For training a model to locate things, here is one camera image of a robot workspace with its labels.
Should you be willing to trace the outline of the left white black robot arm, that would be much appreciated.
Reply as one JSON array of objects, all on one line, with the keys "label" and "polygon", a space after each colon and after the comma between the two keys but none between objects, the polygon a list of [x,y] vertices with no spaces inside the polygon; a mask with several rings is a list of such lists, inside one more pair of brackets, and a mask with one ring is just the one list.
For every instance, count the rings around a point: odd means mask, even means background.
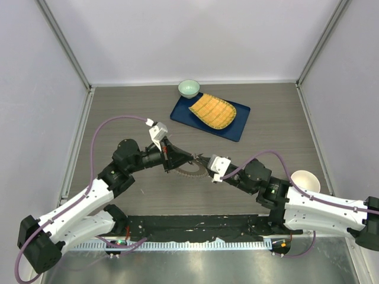
[{"label": "left white black robot arm", "polygon": [[84,190],[45,215],[38,218],[28,215],[21,221],[17,240],[19,255],[40,275],[84,240],[108,233],[122,235],[127,217],[110,201],[134,183],[133,173],[155,166],[162,166],[168,172],[194,159],[167,137],[144,150],[133,139],[121,141],[111,163]]}]

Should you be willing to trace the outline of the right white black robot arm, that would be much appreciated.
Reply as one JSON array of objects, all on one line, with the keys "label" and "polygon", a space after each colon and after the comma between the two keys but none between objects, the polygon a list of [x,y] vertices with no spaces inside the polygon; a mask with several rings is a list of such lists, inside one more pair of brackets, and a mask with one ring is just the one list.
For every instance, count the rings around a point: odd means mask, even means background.
[{"label": "right white black robot arm", "polygon": [[279,234],[288,231],[319,231],[349,237],[365,249],[378,250],[378,198],[366,200],[338,198],[313,192],[295,183],[272,176],[256,157],[241,166],[213,155],[198,156],[214,183],[224,182],[250,195],[270,210],[267,225]]}]

